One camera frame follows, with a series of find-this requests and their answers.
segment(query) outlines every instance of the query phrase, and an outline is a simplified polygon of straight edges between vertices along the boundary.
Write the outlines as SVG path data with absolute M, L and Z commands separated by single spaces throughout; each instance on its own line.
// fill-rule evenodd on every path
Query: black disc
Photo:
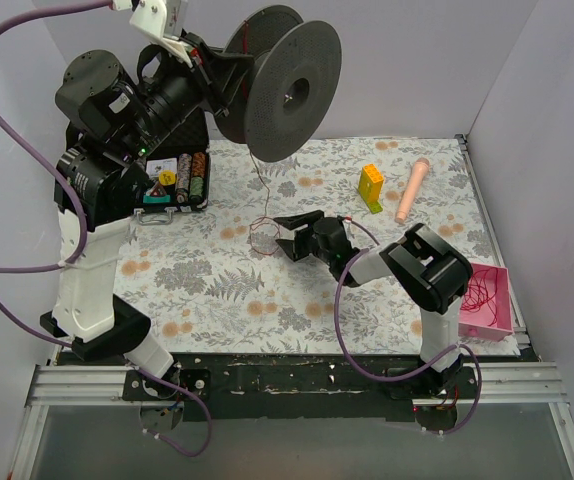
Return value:
M 245 20 L 227 42 L 225 53 L 245 53 L 243 39 L 247 36 L 247 52 L 258 61 L 278 43 L 292 28 L 303 23 L 303 19 L 290 7 L 272 5 L 258 10 Z M 246 95 L 251 89 L 251 76 L 245 80 L 229 106 L 227 117 L 216 117 L 218 129 L 228 140 L 245 143 L 245 108 Z
M 278 162 L 311 138 L 334 98 L 341 63 L 340 39 L 328 23 L 302 23 L 280 39 L 247 101 L 245 139 L 256 158 Z

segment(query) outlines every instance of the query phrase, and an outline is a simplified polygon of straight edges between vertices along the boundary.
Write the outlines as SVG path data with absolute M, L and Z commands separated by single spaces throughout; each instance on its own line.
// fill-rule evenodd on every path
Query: pink basket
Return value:
M 498 270 L 498 280 L 495 275 L 486 276 L 486 285 L 490 291 L 496 290 L 496 296 L 491 301 L 495 304 L 497 322 L 495 325 L 490 324 L 494 321 L 494 313 L 489 306 L 483 306 L 478 312 L 460 311 L 458 322 L 458 334 L 466 337 L 484 338 L 500 342 L 507 335 L 514 333 L 514 326 L 511 320 L 511 307 L 509 299 L 509 275 L 506 268 L 495 267 L 493 265 L 482 265 L 472 263 L 474 275 L 482 269 Z

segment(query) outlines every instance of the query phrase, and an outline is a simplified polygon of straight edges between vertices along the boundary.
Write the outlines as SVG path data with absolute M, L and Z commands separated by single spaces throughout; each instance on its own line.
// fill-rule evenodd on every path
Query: yellow box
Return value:
M 358 184 L 358 193 L 363 197 L 365 203 L 378 201 L 384 180 L 375 165 L 363 167 L 363 173 L 360 175 L 360 183 Z

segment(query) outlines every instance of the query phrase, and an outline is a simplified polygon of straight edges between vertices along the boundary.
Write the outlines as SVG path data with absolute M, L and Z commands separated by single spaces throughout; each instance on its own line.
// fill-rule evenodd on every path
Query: floral tablecloth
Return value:
M 121 249 L 116 293 L 149 315 L 156 335 L 172 352 L 340 353 L 333 326 L 336 282 L 313 258 L 290 262 L 282 251 L 252 249 L 249 225 L 262 216 L 267 192 L 249 151 L 227 141 L 211 146 L 210 205 L 177 214 L 172 225 L 132 226 Z M 291 158 L 259 163 L 271 189 L 269 216 L 321 209 L 351 215 L 382 242 L 398 240 L 394 222 L 411 165 L 432 165 L 407 226 L 424 222 L 472 261 L 493 263 L 464 159 L 455 140 L 352 138 L 312 140 Z M 384 211 L 372 215 L 356 187 L 364 165 L 385 177 Z M 275 230 L 261 227 L 255 250 L 275 249 Z M 291 232 L 282 232 L 288 237 Z M 370 240 L 354 228 L 354 245 Z M 390 279 L 343 296 L 345 341 L 354 352 L 415 354 L 422 326 L 418 307 Z M 518 354 L 514 337 L 500 343 L 467 339 L 474 351 Z

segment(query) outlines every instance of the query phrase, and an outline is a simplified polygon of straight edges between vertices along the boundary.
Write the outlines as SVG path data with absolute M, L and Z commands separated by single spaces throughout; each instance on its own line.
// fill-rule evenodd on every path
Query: white wall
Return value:
M 185 26 L 209 44 L 224 46 L 242 20 L 271 3 L 190 0 Z M 470 130 L 536 0 L 283 3 L 305 20 L 331 23 L 343 42 L 341 82 L 318 137 L 453 137 Z M 85 23 L 54 19 L 47 26 L 66 59 L 104 48 L 134 66 L 146 40 L 129 27 L 129 16 L 106 11 Z
M 539 1 L 470 141 L 529 333 L 574 417 L 574 2 Z
M 0 21 L 32 8 L 0 0 Z M 0 40 L 0 110 L 48 158 L 62 152 L 66 126 L 53 104 L 65 63 L 44 23 Z M 0 265 L 34 265 L 57 258 L 59 235 L 53 183 L 0 130 Z M 53 306 L 55 274 L 0 278 L 0 295 L 32 325 Z M 51 349 L 0 314 L 0 479 L 6 478 L 34 370 Z

